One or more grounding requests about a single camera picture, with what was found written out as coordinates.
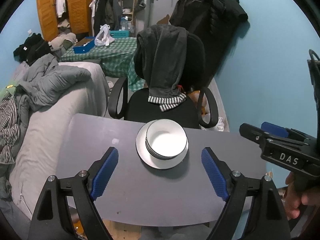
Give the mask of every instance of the white bed sheet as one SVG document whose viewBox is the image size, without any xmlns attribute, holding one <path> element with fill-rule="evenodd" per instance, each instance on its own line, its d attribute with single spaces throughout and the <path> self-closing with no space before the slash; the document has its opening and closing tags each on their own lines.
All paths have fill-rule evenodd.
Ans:
<svg viewBox="0 0 320 240">
<path fill-rule="evenodd" d="M 43 107 L 30 117 L 9 177 L 13 202 L 29 219 L 47 177 L 56 172 L 60 146 L 71 118 L 77 113 L 104 116 L 110 95 L 100 65 L 89 62 L 63 62 L 59 65 L 86 68 L 91 72 L 91 79 L 77 83 L 54 106 Z"/>
</svg>

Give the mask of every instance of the blue gripper pad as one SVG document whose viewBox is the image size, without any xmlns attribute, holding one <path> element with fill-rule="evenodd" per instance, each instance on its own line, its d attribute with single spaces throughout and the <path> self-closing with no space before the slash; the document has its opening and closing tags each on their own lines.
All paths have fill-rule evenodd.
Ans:
<svg viewBox="0 0 320 240">
<path fill-rule="evenodd" d="M 226 202 L 230 197 L 227 191 L 227 182 L 205 148 L 201 153 L 201 162 L 217 196 Z"/>
<path fill-rule="evenodd" d="M 289 133 L 285 128 L 272 123 L 264 122 L 261 125 L 261 129 L 264 130 L 265 132 L 268 132 L 276 136 L 280 136 L 284 138 L 287 138 L 289 136 Z"/>
<path fill-rule="evenodd" d="M 109 157 L 104 162 L 101 169 L 93 179 L 91 198 L 95 201 L 98 197 L 102 196 L 106 186 L 115 170 L 119 160 L 119 153 L 117 149 L 113 149 Z"/>
</svg>

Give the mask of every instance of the louvered door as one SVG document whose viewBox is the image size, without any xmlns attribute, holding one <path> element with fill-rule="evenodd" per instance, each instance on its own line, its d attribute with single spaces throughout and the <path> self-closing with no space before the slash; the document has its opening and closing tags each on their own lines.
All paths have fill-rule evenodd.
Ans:
<svg viewBox="0 0 320 240">
<path fill-rule="evenodd" d="M 87 0 L 67 0 L 71 31 L 77 33 L 89 32 L 89 7 Z"/>
<path fill-rule="evenodd" d="M 59 34 L 55 1 L 37 0 L 39 22 L 46 41 L 52 41 Z"/>
</svg>

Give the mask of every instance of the chair seat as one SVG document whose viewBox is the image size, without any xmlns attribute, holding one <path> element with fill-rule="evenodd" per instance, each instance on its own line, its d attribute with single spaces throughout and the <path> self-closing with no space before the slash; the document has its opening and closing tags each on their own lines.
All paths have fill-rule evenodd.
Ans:
<svg viewBox="0 0 320 240">
<path fill-rule="evenodd" d="M 179 106 L 166 112 L 161 112 L 159 104 L 149 103 L 148 97 L 148 88 L 135 92 L 127 105 L 124 119 L 144 123 L 157 119 L 170 119 L 185 128 L 200 128 L 196 106 L 189 97 Z"/>
</svg>

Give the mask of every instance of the silver bolt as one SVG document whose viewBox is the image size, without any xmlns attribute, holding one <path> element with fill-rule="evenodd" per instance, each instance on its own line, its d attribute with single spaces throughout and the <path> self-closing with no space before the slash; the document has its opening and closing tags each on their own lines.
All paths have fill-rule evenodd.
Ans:
<svg viewBox="0 0 320 240">
<path fill-rule="evenodd" d="M 80 177 L 84 177 L 86 175 L 87 175 L 87 171 L 85 171 L 85 170 L 79 172 Z"/>
<path fill-rule="evenodd" d="M 269 175 L 264 176 L 264 179 L 265 179 L 266 181 L 271 181 L 271 180 L 272 180 L 272 178 L 271 178 Z"/>
<path fill-rule="evenodd" d="M 55 179 L 55 176 L 54 175 L 50 175 L 49 177 L 48 177 L 48 181 L 54 181 L 54 179 Z"/>
<path fill-rule="evenodd" d="M 232 175 L 235 177 L 240 177 L 241 173 L 239 171 L 233 171 Z"/>
</svg>

